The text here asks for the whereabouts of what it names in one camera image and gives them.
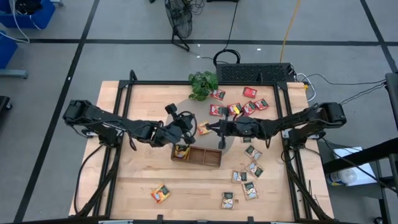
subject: wooden table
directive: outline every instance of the wooden table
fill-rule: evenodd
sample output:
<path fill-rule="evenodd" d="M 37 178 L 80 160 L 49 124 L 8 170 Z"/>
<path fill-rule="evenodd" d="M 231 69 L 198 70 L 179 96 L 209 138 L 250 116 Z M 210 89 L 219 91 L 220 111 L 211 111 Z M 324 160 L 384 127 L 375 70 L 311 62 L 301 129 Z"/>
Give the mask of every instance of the wooden table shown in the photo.
<path fill-rule="evenodd" d="M 288 83 L 289 96 L 293 113 L 308 106 L 302 83 Z M 223 104 L 247 102 L 242 96 L 243 86 L 221 86 L 226 91 Z M 277 119 L 275 97 L 270 86 L 253 86 L 258 90 L 255 100 L 264 98 L 269 108 L 257 111 L 252 117 Z M 97 106 L 112 112 L 118 89 L 118 82 L 103 82 Z M 188 85 L 133 85 L 129 106 L 129 119 L 166 121 L 164 107 L 186 100 L 191 87 Z M 282 109 L 285 113 L 283 94 L 280 91 Z M 119 115 L 123 110 L 124 96 Z M 247 144 L 235 138 L 232 148 L 223 155 L 220 168 L 185 164 L 170 160 L 171 148 L 151 148 L 148 144 L 135 141 L 137 151 L 133 151 L 127 138 L 124 138 L 118 178 L 114 192 L 111 218 L 114 219 L 150 219 L 158 214 L 164 220 L 234 220 L 245 221 L 253 216 L 255 221 L 293 221 L 292 202 L 288 178 L 284 163 L 280 159 L 282 143 L 280 134 L 272 138 L 269 149 L 264 141 L 255 139 L 253 146 L 262 151 L 258 163 L 265 168 L 258 180 L 249 176 L 256 183 L 259 198 L 246 201 L 240 184 L 231 183 L 232 170 L 244 169 L 250 158 L 243 154 Z M 98 147 L 98 139 L 89 139 L 84 158 Z M 308 140 L 307 147 L 318 151 L 317 144 Z M 80 179 L 78 208 L 91 197 L 98 186 L 103 163 L 104 149 L 95 154 L 87 163 Z M 301 150 L 302 164 L 306 183 L 311 180 L 312 194 L 327 215 L 333 217 L 328 189 L 319 156 L 313 152 Z M 150 193 L 164 183 L 171 191 L 171 196 L 161 204 L 156 204 Z M 233 211 L 220 209 L 221 193 L 234 192 L 239 202 Z M 100 214 L 104 213 L 108 191 L 103 194 Z M 297 193 L 300 216 L 305 217 L 302 198 Z"/>

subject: green leaves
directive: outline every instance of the green leaves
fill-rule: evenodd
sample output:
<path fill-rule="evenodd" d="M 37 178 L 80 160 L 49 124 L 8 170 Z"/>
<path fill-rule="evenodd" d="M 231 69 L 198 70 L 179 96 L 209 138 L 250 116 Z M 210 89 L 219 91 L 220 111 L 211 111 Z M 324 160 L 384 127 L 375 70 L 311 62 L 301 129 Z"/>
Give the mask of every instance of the green leaves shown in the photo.
<path fill-rule="evenodd" d="M 189 95 L 191 100 L 205 101 L 206 97 L 218 89 L 218 79 L 216 74 L 206 71 L 189 74 L 188 81 L 192 86 L 192 93 Z"/>
<path fill-rule="evenodd" d="M 196 95 L 196 94 L 190 94 L 189 96 L 188 96 L 188 98 L 190 99 L 190 100 L 195 100 L 196 98 L 198 97 L 198 95 Z"/>

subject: wooden tray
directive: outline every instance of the wooden tray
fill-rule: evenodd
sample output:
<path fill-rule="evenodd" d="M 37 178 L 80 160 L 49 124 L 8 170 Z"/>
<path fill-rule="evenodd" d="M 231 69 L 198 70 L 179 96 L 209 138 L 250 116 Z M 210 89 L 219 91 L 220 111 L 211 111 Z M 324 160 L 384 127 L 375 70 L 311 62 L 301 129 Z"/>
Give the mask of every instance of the wooden tray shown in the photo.
<path fill-rule="evenodd" d="M 214 149 L 205 149 L 201 147 L 190 146 L 190 151 L 186 159 L 174 156 L 175 146 L 172 149 L 171 160 L 177 162 L 187 162 L 212 167 L 220 167 L 222 152 Z"/>

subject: fan base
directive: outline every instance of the fan base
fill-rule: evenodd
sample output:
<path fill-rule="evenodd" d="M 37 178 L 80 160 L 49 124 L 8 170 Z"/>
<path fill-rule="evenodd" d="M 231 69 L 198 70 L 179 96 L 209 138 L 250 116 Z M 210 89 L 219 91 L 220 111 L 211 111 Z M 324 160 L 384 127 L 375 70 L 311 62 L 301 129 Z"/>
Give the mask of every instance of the fan base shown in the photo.
<path fill-rule="evenodd" d="M 182 42 L 182 44 L 183 44 L 184 46 L 182 46 L 181 44 L 175 43 L 175 42 L 174 42 L 174 36 L 177 36 L 177 37 L 181 40 L 181 42 Z M 181 38 L 180 34 L 178 34 L 178 32 L 177 32 L 175 29 L 173 29 L 172 44 L 174 44 L 174 45 L 176 45 L 177 47 L 180 47 L 180 48 L 186 50 L 187 52 L 189 52 L 189 50 L 190 50 L 190 48 L 189 48 L 189 46 L 187 45 L 187 43 L 185 43 L 185 41 Z"/>

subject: small item in tray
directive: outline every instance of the small item in tray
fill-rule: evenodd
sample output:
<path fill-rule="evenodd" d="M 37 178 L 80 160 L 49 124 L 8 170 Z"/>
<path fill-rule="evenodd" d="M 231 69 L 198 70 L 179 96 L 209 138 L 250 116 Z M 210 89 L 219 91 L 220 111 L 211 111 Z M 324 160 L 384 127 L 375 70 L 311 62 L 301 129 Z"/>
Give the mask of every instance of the small item in tray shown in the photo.
<path fill-rule="evenodd" d="M 223 193 L 223 201 L 221 203 L 222 209 L 234 209 L 234 193 L 232 192 L 224 192 Z"/>
<path fill-rule="evenodd" d="M 264 168 L 262 168 L 259 164 L 257 164 L 256 162 L 252 162 L 250 163 L 250 165 L 248 165 L 246 167 L 246 170 L 253 175 L 256 179 L 259 178 L 261 176 L 261 174 L 264 172 Z"/>
<path fill-rule="evenodd" d="M 242 187 L 246 200 L 251 200 L 259 197 L 256 186 L 253 182 L 242 184 Z"/>
<path fill-rule="evenodd" d="M 257 90 L 249 87 L 244 87 L 243 89 L 243 96 L 247 96 L 250 98 L 255 98 L 256 97 Z"/>
<path fill-rule="evenodd" d="M 211 97 L 216 98 L 217 100 L 223 100 L 225 96 L 224 90 L 215 90 L 210 94 Z"/>
<path fill-rule="evenodd" d="M 198 132 L 200 135 L 207 134 L 210 132 L 210 130 L 207 130 L 207 128 L 206 128 L 206 124 L 208 124 L 208 123 L 209 123 L 208 121 L 205 121 L 203 123 L 198 124 Z"/>
<path fill-rule="evenodd" d="M 258 160 L 262 155 L 262 152 L 257 151 L 252 145 L 250 145 L 244 153 L 248 155 L 252 160 Z"/>
<path fill-rule="evenodd" d="M 259 110 L 264 110 L 269 107 L 268 103 L 265 99 L 258 100 L 256 102 L 254 102 L 254 104 L 255 104 L 255 106 L 257 106 L 257 108 L 259 108 Z"/>
<path fill-rule="evenodd" d="M 213 115 L 213 116 L 223 116 L 223 106 L 220 106 L 220 105 L 210 105 L 210 115 Z"/>
<path fill-rule="evenodd" d="M 232 171 L 232 183 L 244 183 L 248 181 L 248 173 L 245 170 Z"/>
<path fill-rule="evenodd" d="M 175 145 L 174 157 L 177 159 L 187 159 L 191 147 L 183 145 Z"/>
<path fill-rule="evenodd" d="M 156 200 L 156 203 L 162 203 L 164 200 L 166 200 L 166 198 L 170 196 L 171 193 L 167 189 L 167 187 L 162 184 L 161 186 L 153 190 L 150 194 Z"/>
<path fill-rule="evenodd" d="M 229 115 L 240 114 L 242 110 L 242 106 L 240 103 L 234 103 L 232 105 L 228 105 Z"/>
<path fill-rule="evenodd" d="M 252 143 L 250 137 L 243 137 L 243 138 L 241 138 L 241 142 L 242 142 L 242 143 Z"/>
<path fill-rule="evenodd" d="M 256 111 L 256 106 L 253 102 L 249 101 L 243 106 L 244 115 L 249 116 Z"/>

